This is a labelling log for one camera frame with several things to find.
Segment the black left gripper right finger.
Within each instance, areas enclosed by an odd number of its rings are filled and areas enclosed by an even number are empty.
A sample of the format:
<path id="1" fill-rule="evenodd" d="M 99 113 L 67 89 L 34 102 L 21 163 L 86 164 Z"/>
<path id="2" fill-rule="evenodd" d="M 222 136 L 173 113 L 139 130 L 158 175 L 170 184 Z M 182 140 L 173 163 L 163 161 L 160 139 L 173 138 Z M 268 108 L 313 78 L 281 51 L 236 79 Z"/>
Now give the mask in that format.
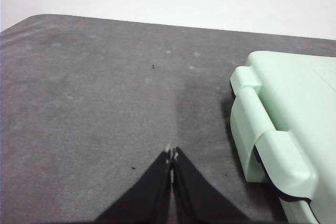
<path id="1" fill-rule="evenodd" d="M 172 158 L 178 223 L 245 223 L 249 218 L 213 187 L 176 147 Z"/>

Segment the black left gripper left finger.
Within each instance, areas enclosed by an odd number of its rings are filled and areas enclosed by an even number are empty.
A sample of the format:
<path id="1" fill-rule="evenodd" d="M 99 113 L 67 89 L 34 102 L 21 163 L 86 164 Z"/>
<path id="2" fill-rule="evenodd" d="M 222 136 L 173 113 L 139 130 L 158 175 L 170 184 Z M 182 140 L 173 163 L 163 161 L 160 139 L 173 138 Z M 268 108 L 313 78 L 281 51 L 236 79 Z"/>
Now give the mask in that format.
<path id="1" fill-rule="evenodd" d="M 170 202 L 171 151 L 162 151 L 139 180 L 96 221 L 98 223 L 166 223 Z"/>

